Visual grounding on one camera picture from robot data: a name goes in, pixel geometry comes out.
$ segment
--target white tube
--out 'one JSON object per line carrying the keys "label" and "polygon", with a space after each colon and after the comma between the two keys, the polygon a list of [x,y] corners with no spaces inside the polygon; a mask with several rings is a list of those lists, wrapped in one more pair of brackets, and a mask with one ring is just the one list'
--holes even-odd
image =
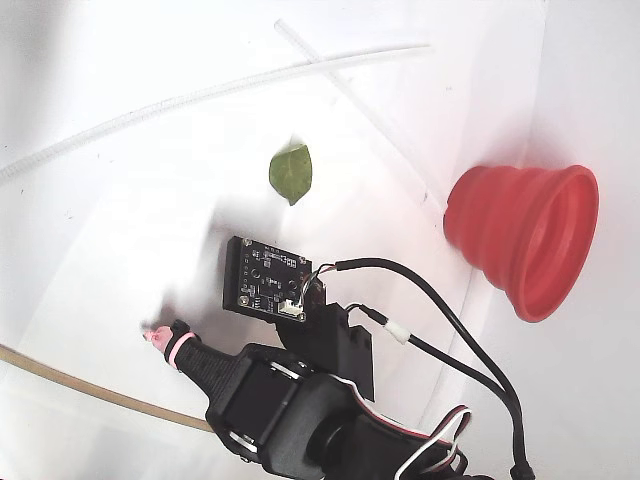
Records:
{"label": "white tube", "polygon": [[232,80],[227,83],[216,85],[213,87],[197,90],[195,92],[181,95],[178,97],[162,100],[139,110],[128,112],[118,117],[100,123],[83,132],[65,138],[39,152],[27,155],[15,162],[0,169],[0,185],[8,182],[13,177],[20,175],[46,161],[51,160],[57,155],[70,152],[102,137],[115,133],[119,130],[127,128],[136,123],[147,120],[161,113],[167,113],[187,105],[203,102],[212,98],[229,95],[243,90],[272,84],[279,81],[291,80],[294,78],[316,75],[319,73],[327,73],[333,70],[349,68],[371,63],[388,62],[398,60],[400,58],[409,58],[424,55],[430,51],[429,47],[409,47],[381,52],[362,53],[358,55],[349,55],[338,57],[322,62],[296,65],[286,67],[269,72],[260,73],[250,77],[244,77],[238,80]]}
{"label": "white tube", "polygon": [[[311,63],[320,63],[324,59],[306,43],[298,33],[295,32],[283,20],[278,20],[273,26],[276,32],[282,35],[289,44],[300,52]],[[406,138],[399,138],[399,134],[395,131],[380,115],[367,105],[349,86],[349,83],[338,73],[334,71],[325,72],[327,79],[342,93],[347,100],[373,125],[373,127],[389,142],[393,148],[409,163],[413,170],[416,165],[424,163],[424,155],[422,155]],[[433,172],[427,172],[428,178],[423,179],[426,183],[426,189],[429,191],[428,197],[435,203],[436,208],[444,213],[446,205],[446,194],[444,188],[438,182],[438,176]]]}

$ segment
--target black cable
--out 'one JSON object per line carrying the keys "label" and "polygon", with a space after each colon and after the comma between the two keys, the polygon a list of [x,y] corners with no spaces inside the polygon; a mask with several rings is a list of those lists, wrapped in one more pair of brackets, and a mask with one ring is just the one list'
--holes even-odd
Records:
{"label": "black cable", "polygon": [[466,369],[472,370],[473,372],[467,370],[466,372],[463,372],[463,373],[471,376],[475,380],[485,385],[496,396],[498,396],[500,400],[502,400],[502,402],[505,404],[505,406],[509,410],[512,423],[513,423],[513,458],[515,461],[515,466],[511,470],[511,476],[517,480],[535,479],[535,475],[533,474],[533,470],[529,466],[529,463],[527,461],[527,456],[526,456],[526,448],[525,448],[525,442],[524,442],[524,426],[522,423],[522,407],[520,406],[520,400],[518,398],[518,395],[516,394],[515,389],[513,388],[513,385],[511,385],[511,382],[509,382],[509,379],[502,372],[502,370],[500,370],[500,367],[498,367],[498,365],[495,364],[495,362],[491,359],[491,357],[489,357],[489,355],[475,341],[475,339],[471,336],[469,331],[460,322],[456,314],[451,310],[449,305],[447,305],[447,303],[442,299],[442,297],[440,297],[438,292],[436,292],[433,289],[433,287],[425,279],[420,277],[420,275],[415,273],[413,270],[405,267],[404,265],[393,262],[391,260],[386,260],[382,258],[360,258],[360,259],[336,262],[335,266],[336,266],[336,270],[339,270],[339,271],[352,270],[356,268],[383,268],[386,270],[390,270],[399,275],[402,275],[403,277],[413,282],[416,286],[418,286],[418,288],[420,288],[424,293],[426,293],[429,296],[429,298],[431,298],[431,300],[436,304],[436,306],[447,318],[449,323],[451,323],[451,325],[455,328],[458,334],[462,337],[465,343],[469,345],[471,350],[478,356],[478,358],[482,361],[482,363],[484,363],[486,367],[489,369],[489,371],[496,377],[496,379],[498,380],[500,385],[502,385],[504,390],[498,387],[498,390],[496,391],[493,386],[490,386],[491,384],[493,384],[497,387],[495,382],[493,382],[491,379],[489,379],[488,377],[485,377],[490,382],[490,383],[487,383],[484,379],[482,379],[482,377],[476,375],[476,374],[480,374],[480,372],[477,372],[476,370],[471,369],[471,367],[468,367],[467,365],[464,365],[463,363],[458,362],[457,360],[453,359],[452,357],[449,357],[443,352],[440,352],[439,350],[435,349],[434,347],[424,342],[423,340],[419,339],[418,337],[415,337],[412,335],[409,339],[409,342],[411,342],[412,345],[425,351],[426,353],[429,353],[430,355],[433,355],[439,360],[442,360],[448,365],[451,365],[451,363],[449,362],[451,360],[454,360],[459,364],[458,365],[459,367],[464,368],[465,370]]}
{"label": "black cable", "polygon": [[[376,323],[382,326],[385,326],[388,321],[388,318],[386,316],[384,316],[383,314],[381,314],[380,312],[378,312],[373,308],[367,307],[366,305],[352,304],[350,305],[350,307],[351,308],[348,311],[351,311],[355,308],[359,308],[364,313],[366,313],[369,318],[371,318]],[[451,368],[454,368],[459,372],[464,373],[468,377],[473,378],[477,382],[480,382],[489,390],[491,390],[494,394],[496,394],[496,396],[500,398],[500,400],[502,400],[505,403],[505,405],[507,403],[509,404],[512,403],[510,397],[506,394],[506,392],[502,389],[502,387],[498,385],[495,381],[493,381],[491,378],[487,377],[484,373],[479,372],[475,368],[472,368],[469,365],[462,363],[460,360],[453,358],[452,356],[444,353],[442,350],[438,350],[433,345],[425,342],[424,340],[416,337],[415,335],[411,335],[409,337],[409,343],[416,346],[423,352],[431,355],[432,357],[437,358],[441,362],[446,363]]]}

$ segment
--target black circuit board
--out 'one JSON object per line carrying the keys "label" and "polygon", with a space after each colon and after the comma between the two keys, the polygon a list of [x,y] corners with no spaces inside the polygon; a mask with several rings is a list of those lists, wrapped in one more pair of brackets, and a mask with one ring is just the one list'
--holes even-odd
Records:
{"label": "black circuit board", "polygon": [[241,240],[239,257],[239,305],[293,318],[292,314],[279,312],[278,305],[287,299],[300,303],[302,283],[311,274],[311,261],[249,239]]}

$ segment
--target white surface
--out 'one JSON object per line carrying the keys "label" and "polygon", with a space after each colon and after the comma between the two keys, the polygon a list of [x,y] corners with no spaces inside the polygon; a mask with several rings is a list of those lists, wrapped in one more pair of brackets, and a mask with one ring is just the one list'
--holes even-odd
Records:
{"label": "white surface", "polygon": [[[600,216],[573,291],[538,325],[496,293],[482,341],[522,400],[538,478],[638,478],[640,4],[550,2],[528,164],[590,167]],[[500,403],[470,385],[474,471],[512,465]]]}
{"label": "white surface", "polygon": [[[424,60],[342,72],[394,138],[417,152],[411,158],[317,77],[152,119],[0,188],[2,342],[201,416],[203,395],[142,341],[140,325],[158,315],[170,320],[175,310],[229,352],[247,340],[277,342],[268,325],[220,309],[219,254],[234,233],[316,262],[366,255],[404,262],[460,311],[470,268],[446,244],[442,212],[428,197],[447,192],[505,135],[517,140],[509,159],[517,161],[526,139],[511,126],[528,125],[534,104],[539,2],[240,9],[7,0],[0,8],[2,165],[163,98],[302,61],[274,31],[279,18],[325,57],[425,42],[436,49]],[[270,189],[267,168],[292,137],[309,145],[314,183],[289,208]],[[331,300],[368,303],[449,348],[452,332],[436,309],[391,274],[326,280]],[[465,303],[465,321],[482,323],[486,295],[479,297]],[[375,335],[377,408],[432,428],[457,402],[457,387],[437,387],[437,362],[367,325]],[[425,415],[430,398],[440,403]],[[3,477],[162,478],[162,470],[175,478],[178,468],[193,478],[265,476],[211,435],[139,419],[13,369],[0,367],[0,401]]]}

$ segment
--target cable connector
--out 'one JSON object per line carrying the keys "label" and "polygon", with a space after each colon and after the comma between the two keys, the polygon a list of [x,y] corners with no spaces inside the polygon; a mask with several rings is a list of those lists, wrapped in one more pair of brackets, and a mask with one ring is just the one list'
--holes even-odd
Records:
{"label": "cable connector", "polygon": [[533,473],[533,469],[528,462],[525,465],[514,465],[509,471],[513,480],[536,480],[536,474]]}
{"label": "cable connector", "polygon": [[360,310],[362,310],[371,320],[382,325],[384,329],[401,344],[404,345],[409,341],[409,338],[411,338],[411,332],[409,330],[404,328],[399,323],[392,322],[388,317],[384,316],[379,311],[362,304],[354,304],[353,308],[359,308]]}
{"label": "cable connector", "polygon": [[382,315],[379,311],[369,308],[366,305],[359,305],[358,308],[362,310],[367,316],[376,323],[379,323],[383,327],[387,324],[389,319]]}

